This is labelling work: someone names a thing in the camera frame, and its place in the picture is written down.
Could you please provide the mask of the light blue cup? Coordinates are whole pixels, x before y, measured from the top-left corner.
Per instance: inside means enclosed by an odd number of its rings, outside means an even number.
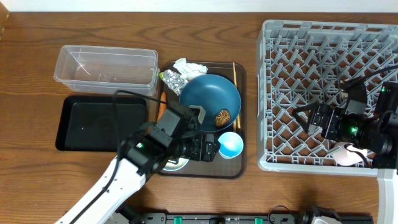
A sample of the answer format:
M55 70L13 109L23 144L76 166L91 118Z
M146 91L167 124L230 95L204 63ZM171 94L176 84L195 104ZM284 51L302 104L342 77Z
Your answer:
M244 149L242 137L234 132L223 133L219 138L219 154L224 159L233 159L240 155Z

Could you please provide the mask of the brown round bread piece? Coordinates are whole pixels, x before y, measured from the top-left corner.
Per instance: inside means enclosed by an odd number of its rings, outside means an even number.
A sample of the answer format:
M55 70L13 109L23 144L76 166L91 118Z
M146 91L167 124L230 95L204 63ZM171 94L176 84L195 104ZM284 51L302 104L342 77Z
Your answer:
M216 116L215 116L215 126L217 128L226 126L227 123L229 123L231 119L231 115L227 109L221 110Z

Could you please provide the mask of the light blue rice bowl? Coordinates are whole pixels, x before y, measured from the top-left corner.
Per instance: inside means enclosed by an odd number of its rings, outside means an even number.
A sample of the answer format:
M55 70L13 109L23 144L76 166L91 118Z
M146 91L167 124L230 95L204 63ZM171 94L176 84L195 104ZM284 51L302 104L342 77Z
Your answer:
M186 158L173 158L167 161L165 167L162 169L164 172L177 171L188 164L189 160Z

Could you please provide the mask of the dark blue plate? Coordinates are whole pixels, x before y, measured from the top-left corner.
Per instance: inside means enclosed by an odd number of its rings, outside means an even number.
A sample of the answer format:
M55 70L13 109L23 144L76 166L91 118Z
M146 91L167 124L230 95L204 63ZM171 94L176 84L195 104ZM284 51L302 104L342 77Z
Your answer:
M233 82L219 75L201 75L187 83L179 96L179 103L201 106L205 118L200 126L204 132L218 132L230 127L241 111L241 95ZM222 110L228 110L229 121L216 126L215 118Z

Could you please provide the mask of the grey dishwasher rack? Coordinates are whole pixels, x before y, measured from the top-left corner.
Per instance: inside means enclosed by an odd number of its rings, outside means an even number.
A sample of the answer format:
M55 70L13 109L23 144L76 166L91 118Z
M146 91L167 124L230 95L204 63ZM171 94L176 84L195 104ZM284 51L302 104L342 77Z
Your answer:
M396 82L397 26L267 20L257 38L257 164L264 171L370 176L362 162L339 166L335 143L294 119L311 103L344 107L340 82L367 76L365 113L374 115L384 82Z

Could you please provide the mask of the black waste tray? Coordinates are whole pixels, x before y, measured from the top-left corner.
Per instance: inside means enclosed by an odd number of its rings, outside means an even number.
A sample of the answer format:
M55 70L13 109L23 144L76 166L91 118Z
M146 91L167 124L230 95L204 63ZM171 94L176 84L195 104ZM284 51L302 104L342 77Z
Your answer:
M113 99L110 96L72 95L63 102L55 147L59 151L115 152ZM139 130L146 121L146 101L117 99L120 138Z

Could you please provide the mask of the brown serving tray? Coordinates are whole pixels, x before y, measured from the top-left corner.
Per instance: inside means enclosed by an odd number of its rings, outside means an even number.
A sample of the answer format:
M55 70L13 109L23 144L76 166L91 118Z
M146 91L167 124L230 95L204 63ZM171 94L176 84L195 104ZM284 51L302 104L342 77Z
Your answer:
M219 75L233 80L233 63L232 62L198 62L208 68L209 74ZM236 132L246 140L246 127L247 127L247 105L246 105L246 70L245 68L236 63L237 75L237 89L241 95L241 111L240 111L240 124L241 128ZM240 177L246 169L246 148L242 153L233 159L224 159L219 153L215 154L213 162L197 162L189 161L183 168L173 171L161 171L160 175L176 176L176 177L197 177L197 178L212 178L212 179L236 179Z

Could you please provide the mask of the orange carrot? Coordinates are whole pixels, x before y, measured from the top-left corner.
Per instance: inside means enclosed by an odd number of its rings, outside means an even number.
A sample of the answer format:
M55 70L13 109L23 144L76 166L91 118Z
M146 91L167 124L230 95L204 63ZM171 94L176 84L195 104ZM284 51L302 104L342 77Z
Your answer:
M164 114L165 110L167 109L167 94L166 92L163 92L160 96L160 100L162 101L159 105L159 111L158 111L158 116L157 116L157 121L159 121Z

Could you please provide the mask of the crumpled foil wrapper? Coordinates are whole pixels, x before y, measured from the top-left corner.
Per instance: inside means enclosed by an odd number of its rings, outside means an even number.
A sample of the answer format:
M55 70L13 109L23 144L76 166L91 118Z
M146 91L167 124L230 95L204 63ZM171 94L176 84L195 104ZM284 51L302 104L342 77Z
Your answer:
M177 96L181 94L189 82L186 78L183 78L181 74L170 69L160 72L159 77Z

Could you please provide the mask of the wooden chopstick right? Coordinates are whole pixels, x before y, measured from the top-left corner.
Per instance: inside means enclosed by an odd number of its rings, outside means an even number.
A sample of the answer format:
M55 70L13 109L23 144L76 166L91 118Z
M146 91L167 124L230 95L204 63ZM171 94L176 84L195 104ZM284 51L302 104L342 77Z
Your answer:
M238 114L238 120L237 120L237 129L240 129L241 128L241 124L240 124L240 114Z

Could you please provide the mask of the wooden chopstick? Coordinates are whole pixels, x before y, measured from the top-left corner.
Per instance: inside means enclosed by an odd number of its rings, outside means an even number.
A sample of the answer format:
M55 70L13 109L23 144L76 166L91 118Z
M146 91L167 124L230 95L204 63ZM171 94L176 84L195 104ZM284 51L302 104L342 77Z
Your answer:
M240 114L238 114L238 120L237 120L237 129L240 129L241 128L241 124L240 124Z
M236 86L236 67L235 67L235 62L233 62L233 80L234 80L234 85L235 85L235 87L237 87L237 86ZM237 116L237 118L234 120L234 123L233 123L233 130L234 130L234 132L236 132L236 130L237 130L237 120L238 120L238 117L239 117L239 116Z

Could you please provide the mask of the crumpled white paper napkin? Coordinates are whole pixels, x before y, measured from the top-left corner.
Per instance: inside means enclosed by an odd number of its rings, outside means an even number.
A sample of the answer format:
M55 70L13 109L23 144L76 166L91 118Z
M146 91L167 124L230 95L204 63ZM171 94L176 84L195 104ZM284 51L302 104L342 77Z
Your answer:
M173 68L176 68L182 79L192 80L207 73L208 68L202 64L189 63L186 58L175 61Z

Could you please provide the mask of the wooden chopstick left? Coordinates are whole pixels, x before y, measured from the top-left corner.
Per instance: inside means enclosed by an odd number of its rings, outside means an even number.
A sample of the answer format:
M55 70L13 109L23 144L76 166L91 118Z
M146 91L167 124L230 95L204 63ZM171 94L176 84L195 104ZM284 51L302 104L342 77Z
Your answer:
M237 87L237 86L236 86L236 67L235 67L235 62L233 62L233 80L234 80L234 85L235 85L235 87ZM237 118L234 120L234 123L233 123L233 130L234 130L234 132L236 132L236 130L237 130L237 120L238 120L238 117L239 117L239 116L237 116Z

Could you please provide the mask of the clear plastic bin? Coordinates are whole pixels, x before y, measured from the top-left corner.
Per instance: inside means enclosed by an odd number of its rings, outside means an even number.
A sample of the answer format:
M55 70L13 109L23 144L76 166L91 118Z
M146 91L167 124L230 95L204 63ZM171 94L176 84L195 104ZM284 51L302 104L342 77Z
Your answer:
M127 90L154 96L158 73L155 50L64 45L53 78L76 92L113 94Z

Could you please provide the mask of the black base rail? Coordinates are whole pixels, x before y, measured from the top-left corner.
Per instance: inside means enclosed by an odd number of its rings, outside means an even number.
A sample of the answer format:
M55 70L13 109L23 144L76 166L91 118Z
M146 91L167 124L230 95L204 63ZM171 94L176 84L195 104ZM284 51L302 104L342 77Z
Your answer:
M372 216L368 215L339 215L335 210L311 206L294 214L271 210L267 215L197 215L197 214L140 214L130 206L120 209L111 215L105 224L312 224L312 223L341 223L341 224L373 224Z

